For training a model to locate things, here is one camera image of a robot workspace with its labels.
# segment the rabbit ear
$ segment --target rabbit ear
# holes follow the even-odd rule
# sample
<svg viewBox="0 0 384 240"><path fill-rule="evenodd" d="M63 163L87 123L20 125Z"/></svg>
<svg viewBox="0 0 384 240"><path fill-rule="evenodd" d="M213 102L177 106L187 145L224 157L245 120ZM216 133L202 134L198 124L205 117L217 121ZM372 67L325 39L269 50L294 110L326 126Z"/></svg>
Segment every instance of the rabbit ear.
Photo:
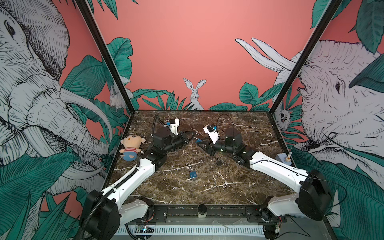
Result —
<svg viewBox="0 0 384 240"><path fill-rule="evenodd" d="M207 81L206 81L205 79L201 80L201 81L197 84L196 89L201 88L206 82L207 82Z"/></svg>
<svg viewBox="0 0 384 240"><path fill-rule="evenodd" d="M186 78L183 78L185 84L187 85L187 88L193 90L193 84L191 83L191 81L189 81L188 79Z"/></svg>

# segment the black frame post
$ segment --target black frame post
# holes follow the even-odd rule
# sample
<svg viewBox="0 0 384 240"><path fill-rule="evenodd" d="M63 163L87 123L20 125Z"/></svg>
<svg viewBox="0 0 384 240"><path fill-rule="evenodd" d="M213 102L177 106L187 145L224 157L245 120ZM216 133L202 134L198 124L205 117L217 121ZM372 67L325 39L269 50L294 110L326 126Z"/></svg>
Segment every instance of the black frame post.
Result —
<svg viewBox="0 0 384 240"><path fill-rule="evenodd" d="M129 110L129 113L130 113L129 115L133 115L135 112L135 109L133 108L133 105L128 97L128 94L125 90L125 86L120 80L119 72L117 71L115 63L113 62L113 59L109 54L107 45L104 43L104 39L99 31L99 28L97 27L96 22L94 21L92 12L89 10L85 0L76 0L76 3L80 9L81 14L83 15L85 22L87 23L89 31L93 36L93 39L95 40L99 48L99 51L101 52L101 56L103 57L105 64L107 65L109 71L112 74L113 80L116 82L116 85L119 88L119 91Z"/></svg>
<svg viewBox="0 0 384 240"><path fill-rule="evenodd" d="M301 68L305 64L305 61L310 56L312 50L316 46L321 35L323 34L325 29L327 28L329 22L332 20L333 15L336 13L336 10L338 9L339 5L342 2L342 0L330 0L330 1L331 2L329 3L329 6L325 10L322 18L319 20L319 23L317 24L316 28L314 29L314 31L311 35L311 38L309 39L307 45L304 47L302 54L300 55L299 59L297 60L296 65L293 67L289 77L285 81L283 88L281 89L279 95L277 96L275 102L273 103L271 109L269 110L269 113L271 115L273 115L275 113L280 102L283 100L285 94L288 92L293 81L296 79Z"/></svg>

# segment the wallpaper mural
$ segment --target wallpaper mural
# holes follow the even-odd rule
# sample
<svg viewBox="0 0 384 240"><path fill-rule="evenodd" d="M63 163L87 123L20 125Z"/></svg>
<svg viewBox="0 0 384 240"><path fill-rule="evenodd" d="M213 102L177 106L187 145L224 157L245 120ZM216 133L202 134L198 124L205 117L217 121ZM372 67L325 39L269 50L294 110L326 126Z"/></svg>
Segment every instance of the wallpaper mural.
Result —
<svg viewBox="0 0 384 240"><path fill-rule="evenodd" d="M341 6L275 119L297 166L340 184L330 183L332 205L339 205L325 212L338 239L379 240L384 239L384 2L344 0Z"/></svg>
<svg viewBox="0 0 384 240"><path fill-rule="evenodd" d="M129 117L74 5L3 0L0 18L0 239L66 240Z"/></svg>
<svg viewBox="0 0 384 240"><path fill-rule="evenodd" d="M311 15L315 0L295 2L297 6L283 3L276 7L273 2L265 1L234 5L227 0L98 1L98 4L88 0L107 43L116 37L127 39L129 48L113 49L111 54L125 51L124 57L114 57L114 61L135 109L215 111L269 110L283 87L285 75L295 65L298 58L295 54L304 48L313 30ZM254 6L261 12L258 17L255 12L245 10ZM272 53L274 50L261 40L252 39L272 59L259 54L276 73L255 65L241 48L252 47L237 39L251 36L254 27L262 27L262 36L269 36L269 26L254 26L252 21L263 20L272 11L281 16L297 16L285 20L287 31L284 30L287 26L271 22L281 28L280 33L274 33L275 37L291 34L295 38L286 43L277 41L280 49L294 56L292 60ZM223 16L227 12L230 18ZM125 68L131 60L132 76L122 74L121 67ZM274 82L277 74L280 81ZM111 105L118 107L123 103L121 95L115 95L118 89L109 86L109 90Z"/></svg>

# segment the elephant ear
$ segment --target elephant ear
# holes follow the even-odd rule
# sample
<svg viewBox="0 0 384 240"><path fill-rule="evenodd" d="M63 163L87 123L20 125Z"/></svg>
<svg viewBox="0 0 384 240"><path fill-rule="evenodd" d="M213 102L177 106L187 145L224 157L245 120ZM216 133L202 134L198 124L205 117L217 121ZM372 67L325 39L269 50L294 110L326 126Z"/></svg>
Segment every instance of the elephant ear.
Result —
<svg viewBox="0 0 384 240"><path fill-rule="evenodd" d="M30 46L46 70L58 80L65 67L69 34L51 0L0 0L22 27Z"/></svg>

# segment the rabbit drawing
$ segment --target rabbit drawing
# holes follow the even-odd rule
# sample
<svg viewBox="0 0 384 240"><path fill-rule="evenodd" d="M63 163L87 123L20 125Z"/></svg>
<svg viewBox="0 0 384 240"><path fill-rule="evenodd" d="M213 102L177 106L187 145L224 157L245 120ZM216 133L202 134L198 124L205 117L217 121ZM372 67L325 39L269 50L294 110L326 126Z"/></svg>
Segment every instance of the rabbit drawing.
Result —
<svg viewBox="0 0 384 240"><path fill-rule="evenodd" d="M197 90L199 88L201 88L207 81L204 79L204 80L201 80L196 88L193 88L193 84L191 83L191 81L189 81L188 79L183 79L185 84L187 85L187 88L191 89L192 90L192 94L191 94L191 104L193 104L193 107L191 110L204 110L204 108L200 105L198 99L199 99L199 94L197 93Z"/></svg>

